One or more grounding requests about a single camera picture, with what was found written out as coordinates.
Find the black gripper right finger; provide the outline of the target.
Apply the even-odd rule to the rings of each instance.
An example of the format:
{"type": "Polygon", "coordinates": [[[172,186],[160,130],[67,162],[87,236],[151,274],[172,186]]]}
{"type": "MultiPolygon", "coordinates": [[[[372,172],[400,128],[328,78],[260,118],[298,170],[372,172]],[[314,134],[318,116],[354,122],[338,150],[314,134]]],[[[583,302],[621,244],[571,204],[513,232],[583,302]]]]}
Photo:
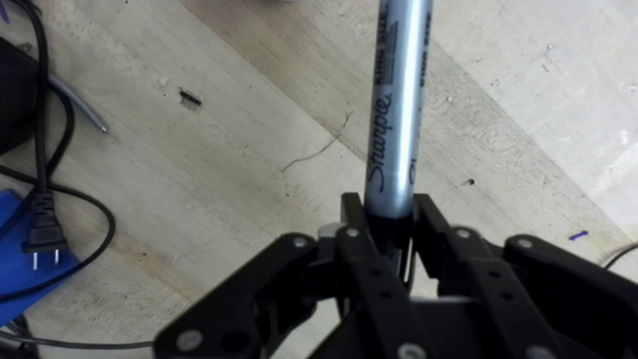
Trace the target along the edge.
{"type": "Polygon", "coordinates": [[[638,359],[638,286],[541,238],[503,246],[416,198],[416,248],[442,298],[477,306],[495,359],[638,359]]]}

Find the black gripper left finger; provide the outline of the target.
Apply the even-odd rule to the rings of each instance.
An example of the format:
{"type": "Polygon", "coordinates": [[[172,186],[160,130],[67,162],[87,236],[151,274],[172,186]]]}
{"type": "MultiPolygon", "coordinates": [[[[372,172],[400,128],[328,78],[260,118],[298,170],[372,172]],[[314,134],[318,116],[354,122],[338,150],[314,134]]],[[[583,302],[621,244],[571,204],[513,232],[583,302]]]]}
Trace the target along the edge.
{"type": "Polygon", "coordinates": [[[362,198],[342,198],[342,220],[316,238],[284,234],[155,340],[157,359],[270,359],[326,300],[340,324],[314,359],[400,359],[428,350],[410,300],[416,218],[372,216],[362,198]]]}

